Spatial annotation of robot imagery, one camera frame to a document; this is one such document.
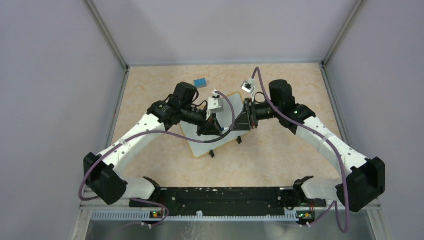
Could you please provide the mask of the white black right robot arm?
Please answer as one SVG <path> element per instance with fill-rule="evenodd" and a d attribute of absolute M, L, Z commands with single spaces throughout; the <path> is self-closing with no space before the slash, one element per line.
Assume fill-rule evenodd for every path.
<path fill-rule="evenodd" d="M 259 122 L 278 119 L 281 126 L 305 140 L 339 173 L 339 179 L 305 177 L 295 184 L 293 200 L 307 206 L 313 199 L 337 201 L 357 213 L 385 192 L 386 165 L 369 158 L 332 133 L 306 105 L 296 103 L 292 86 L 283 79 L 269 85 L 269 100 L 254 102 L 246 98 L 235 118 L 234 131 L 250 131 Z"/>

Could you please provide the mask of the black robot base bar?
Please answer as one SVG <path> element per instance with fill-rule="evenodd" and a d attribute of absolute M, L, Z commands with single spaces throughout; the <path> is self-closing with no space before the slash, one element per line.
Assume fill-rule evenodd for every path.
<path fill-rule="evenodd" d="M 267 217 L 283 216 L 295 208 L 326 207 L 323 199 L 307 199 L 293 187 L 160 187 L 150 202 L 167 207 L 171 217 Z"/>

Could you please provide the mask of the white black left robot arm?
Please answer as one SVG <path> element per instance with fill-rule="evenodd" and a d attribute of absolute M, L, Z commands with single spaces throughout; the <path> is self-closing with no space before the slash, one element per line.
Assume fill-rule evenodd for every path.
<path fill-rule="evenodd" d="M 147 206 L 160 202 L 160 193 L 154 183 L 146 178 L 124 179 L 123 171 L 135 157 L 160 135 L 169 135 L 189 142 L 212 144 L 225 138 L 229 131 L 219 125 L 216 113 L 222 110 L 227 97 L 218 90 L 200 109 L 194 104 L 199 97 L 198 89 L 187 82 L 176 85 L 166 99 L 154 102 L 141 119 L 124 136 L 100 153 L 90 152 L 83 159 L 83 180 L 79 189 L 82 201 L 97 198 L 107 205 L 121 198 L 138 198 Z M 197 127 L 199 136 L 215 136 L 212 140 L 197 140 L 169 130 L 181 122 Z"/>

